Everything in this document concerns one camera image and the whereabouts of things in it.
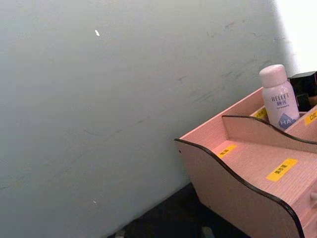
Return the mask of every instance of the white cap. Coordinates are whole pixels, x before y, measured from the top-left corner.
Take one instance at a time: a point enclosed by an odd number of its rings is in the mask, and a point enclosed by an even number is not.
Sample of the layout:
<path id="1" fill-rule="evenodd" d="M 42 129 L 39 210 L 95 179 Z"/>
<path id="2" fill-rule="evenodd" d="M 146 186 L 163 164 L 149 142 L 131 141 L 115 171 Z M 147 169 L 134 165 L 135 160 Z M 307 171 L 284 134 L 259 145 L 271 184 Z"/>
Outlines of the white cap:
<path id="1" fill-rule="evenodd" d="M 287 81 L 286 71 L 283 65 L 275 64 L 260 71 L 260 78 L 264 88 L 271 88 Z"/>

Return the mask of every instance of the yellow label sticker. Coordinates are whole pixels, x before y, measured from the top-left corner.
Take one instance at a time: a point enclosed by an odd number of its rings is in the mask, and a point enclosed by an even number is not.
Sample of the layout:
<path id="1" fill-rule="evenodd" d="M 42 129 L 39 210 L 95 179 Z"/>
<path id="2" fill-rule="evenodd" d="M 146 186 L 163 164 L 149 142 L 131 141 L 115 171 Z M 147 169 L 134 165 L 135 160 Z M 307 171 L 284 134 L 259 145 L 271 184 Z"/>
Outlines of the yellow label sticker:
<path id="1" fill-rule="evenodd" d="M 262 109 L 258 110 L 258 111 L 256 112 L 256 114 L 254 115 L 254 117 L 260 118 L 260 119 L 266 118 L 266 117 L 267 117 L 266 109 L 265 109 L 265 108 L 262 108 Z"/>
<path id="2" fill-rule="evenodd" d="M 228 154 L 230 151 L 232 151 L 234 148 L 236 148 L 236 145 L 229 145 L 227 148 L 225 148 L 221 153 L 218 154 L 219 158 L 222 158 L 226 154 Z"/>
<path id="3" fill-rule="evenodd" d="M 280 164 L 272 173 L 270 173 L 266 178 L 273 182 L 278 181 L 284 174 L 287 173 L 294 165 L 297 164 L 295 159 L 287 159 L 282 164 Z"/>
<path id="4" fill-rule="evenodd" d="M 305 117 L 305 126 L 308 126 L 310 123 L 317 119 L 317 111 L 310 113 L 308 116 Z"/>

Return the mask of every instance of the wall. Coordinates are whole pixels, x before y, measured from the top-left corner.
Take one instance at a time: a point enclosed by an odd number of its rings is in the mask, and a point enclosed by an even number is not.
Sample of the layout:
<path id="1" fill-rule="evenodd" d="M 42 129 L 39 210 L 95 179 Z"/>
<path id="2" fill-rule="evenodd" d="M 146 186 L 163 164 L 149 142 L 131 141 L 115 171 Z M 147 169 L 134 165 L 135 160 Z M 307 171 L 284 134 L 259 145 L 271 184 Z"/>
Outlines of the wall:
<path id="1" fill-rule="evenodd" d="M 287 75 L 304 76 L 303 73 L 317 71 L 317 2 L 276 0 L 276 7 L 277 25 L 281 26 L 282 33 L 277 40 L 284 54 Z"/>
<path id="2" fill-rule="evenodd" d="M 274 14 L 262 0 L 4 0 L 1 236 L 101 237 L 186 185 L 173 139 L 283 62 Z"/>

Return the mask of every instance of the drawer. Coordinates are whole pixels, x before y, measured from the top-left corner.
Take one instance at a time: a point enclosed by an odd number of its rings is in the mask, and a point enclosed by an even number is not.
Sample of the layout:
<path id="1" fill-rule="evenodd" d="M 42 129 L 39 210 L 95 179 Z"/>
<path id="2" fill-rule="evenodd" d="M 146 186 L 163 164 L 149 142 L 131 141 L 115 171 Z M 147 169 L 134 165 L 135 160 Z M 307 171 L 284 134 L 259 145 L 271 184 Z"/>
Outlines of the drawer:
<path id="1" fill-rule="evenodd" d="M 317 213 L 317 181 L 307 188 L 291 206 L 300 218 L 302 225 L 305 226 L 306 222 L 303 222 L 301 218 L 305 218 L 307 221 Z"/>
<path id="2" fill-rule="evenodd" d="M 307 224 L 303 227 L 305 238 L 317 238 L 317 212 L 311 216 Z"/>

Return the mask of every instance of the dark floor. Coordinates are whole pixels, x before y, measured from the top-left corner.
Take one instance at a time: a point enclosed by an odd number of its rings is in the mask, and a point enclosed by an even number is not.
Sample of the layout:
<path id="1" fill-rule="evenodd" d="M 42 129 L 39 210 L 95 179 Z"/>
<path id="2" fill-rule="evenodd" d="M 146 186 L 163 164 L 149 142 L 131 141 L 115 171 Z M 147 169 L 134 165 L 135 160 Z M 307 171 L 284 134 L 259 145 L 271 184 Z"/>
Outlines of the dark floor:
<path id="1" fill-rule="evenodd" d="M 212 234 L 204 235 L 202 227 L 210 227 Z M 248 238 L 200 203 L 191 183 L 123 230 L 125 238 Z"/>

